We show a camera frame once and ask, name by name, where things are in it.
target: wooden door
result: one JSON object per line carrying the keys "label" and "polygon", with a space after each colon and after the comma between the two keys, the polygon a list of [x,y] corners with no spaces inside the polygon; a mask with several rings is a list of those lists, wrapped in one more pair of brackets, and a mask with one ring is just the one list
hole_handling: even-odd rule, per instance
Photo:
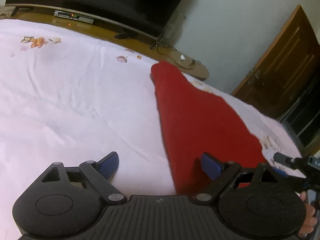
{"label": "wooden door", "polygon": [[319,61],[320,47],[298,5],[268,50],[232,95],[261,113],[280,117],[294,104]]}

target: round black knob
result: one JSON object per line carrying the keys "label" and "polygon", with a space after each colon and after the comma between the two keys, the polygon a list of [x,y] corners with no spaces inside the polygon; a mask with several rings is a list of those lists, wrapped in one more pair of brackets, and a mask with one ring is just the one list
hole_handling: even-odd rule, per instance
{"label": "round black knob", "polygon": [[37,238],[63,238],[77,234],[91,226],[100,213],[97,195],[59,181],[31,185],[12,209],[20,230]]}
{"label": "round black knob", "polygon": [[248,238],[280,238],[298,232],[305,206],[294,193],[276,183],[231,190],[219,201],[223,220]]}

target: metal screw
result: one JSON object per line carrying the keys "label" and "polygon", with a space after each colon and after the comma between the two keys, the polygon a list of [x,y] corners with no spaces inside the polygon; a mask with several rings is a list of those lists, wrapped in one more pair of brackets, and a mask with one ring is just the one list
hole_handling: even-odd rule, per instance
{"label": "metal screw", "polygon": [[201,193],[196,195],[196,199],[199,201],[209,201],[211,199],[211,196],[206,193]]}
{"label": "metal screw", "polygon": [[120,201],[124,199],[124,195],[119,193],[113,193],[109,195],[108,199],[110,199],[111,201]]}

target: black cable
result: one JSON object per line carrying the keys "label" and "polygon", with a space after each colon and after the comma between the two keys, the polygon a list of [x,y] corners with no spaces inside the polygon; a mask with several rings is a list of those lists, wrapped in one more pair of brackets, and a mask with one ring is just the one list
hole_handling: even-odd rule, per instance
{"label": "black cable", "polygon": [[193,59],[192,60],[192,66],[190,68],[186,68],[184,66],[182,66],[181,64],[179,64],[178,62],[176,62],[172,57],[170,57],[169,55],[165,54],[165,53],[162,53],[159,51],[159,42],[156,43],[156,49],[157,49],[157,52],[158,54],[161,54],[161,55],[165,55],[166,57],[168,57],[169,59],[171,59],[175,64],[177,64],[180,68],[183,68],[183,69],[186,69],[186,70],[193,70],[195,68],[195,65],[196,65],[196,61]]}

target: tv stand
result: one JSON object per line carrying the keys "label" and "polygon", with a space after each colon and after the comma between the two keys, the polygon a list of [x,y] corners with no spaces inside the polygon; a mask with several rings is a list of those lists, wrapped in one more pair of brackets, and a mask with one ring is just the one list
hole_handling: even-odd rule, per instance
{"label": "tv stand", "polygon": [[34,7],[32,7],[32,6],[16,6],[16,7],[13,9],[12,13],[10,14],[10,17],[15,16],[15,14],[17,13],[17,11],[18,11],[20,8],[30,8],[30,9],[33,9]]}
{"label": "tv stand", "polygon": [[[16,14],[13,17],[10,17],[10,14],[16,8],[16,6],[20,6],[21,10],[17,10]],[[42,24],[49,24],[69,30],[73,30],[78,33],[82,33],[84,35],[88,35],[97,39],[111,41],[117,45],[124,46],[129,50],[136,51],[139,55],[145,55],[151,59],[156,61],[166,60],[168,62],[174,63],[172,58],[180,64],[178,68],[191,76],[194,76],[200,80],[205,80],[209,76],[209,72],[205,66],[201,63],[193,63],[193,59],[188,57],[188,55],[183,54],[185,56],[185,60],[181,61],[181,52],[176,50],[173,47],[164,48],[160,46],[158,48],[159,54],[155,48],[156,41],[155,39],[144,36],[143,34],[136,35],[133,39],[127,39],[128,37],[132,37],[135,33],[129,35],[128,33],[123,34],[122,32],[128,32],[128,28],[120,27],[116,24],[110,23],[105,20],[95,19],[95,24],[91,25],[88,23],[80,23],[73,24],[73,20],[67,18],[60,18],[53,16],[53,12],[55,9],[46,8],[45,6],[34,6],[34,5],[7,5],[4,7],[0,6],[0,19],[20,19],[29,22],[36,22]],[[122,38],[126,38],[127,40],[120,40],[114,38],[115,34],[121,34]]]}
{"label": "tv stand", "polygon": [[119,34],[116,34],[114,37],[116,39],[119,39],[119,40],[124,40],[124,39],[131,39],[131,38],[134,38],[138,35],[137,32],[135,31],[132,31],[132,30],[128,30],[128,29],[124,29],[124,33],[119,33]]}

